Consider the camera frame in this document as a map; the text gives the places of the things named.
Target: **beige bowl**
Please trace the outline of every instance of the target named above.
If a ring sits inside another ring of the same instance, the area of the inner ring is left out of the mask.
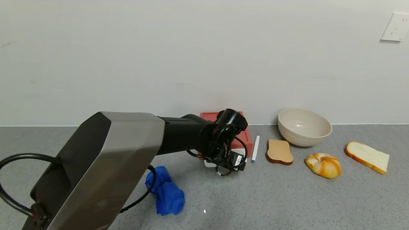
[[[279,113],[279,130],[288,142],[308,147],[328,137],[332,126],[318,113],[301,108],[288,108]]]

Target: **white marker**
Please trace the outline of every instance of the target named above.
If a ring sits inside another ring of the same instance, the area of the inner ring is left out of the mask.
[[[257,135],[256,141],[254,143],[253,155],[252,155],[252,163],[256,162],[257,150],[258,150],[258,142],[260,141],[260,136]]]

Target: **wall outlet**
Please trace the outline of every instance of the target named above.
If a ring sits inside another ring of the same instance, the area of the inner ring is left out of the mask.
[[[409,30],[409,14],[393,13],[381,40],[402,41]]]

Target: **red box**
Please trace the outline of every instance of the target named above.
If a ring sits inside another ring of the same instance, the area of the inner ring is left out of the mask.
[[[201,113],[200,117],[209,120],[211,122],[216,121],[217,118],[217,114],[219,114],[218,112],[216,113]],[[244,132],[240,132],[237,137],[242,140],[244,142],[244,144],[246,144],[247,147],[247,157],[251,157],[252,156],[252,150],[253,150],[253,141],[250,137],[250,133],[249,133],[249,129],[246,128],[246,130],[244,130]],[[231,143],[231,148],[232,149],[243,149],[243,145],[236,139],[233,140],[233,142]]]

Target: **blue towel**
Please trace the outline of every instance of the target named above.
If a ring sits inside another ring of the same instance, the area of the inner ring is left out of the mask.
[[[179,214],[184,206],[184,193],[172,182],[165,166],[155,168],[156,181],[151,193],[156,195],[156,213],[165,216],[169,213]],[[145,185],[149,189],[153,182],[153,173],[146,176]]]

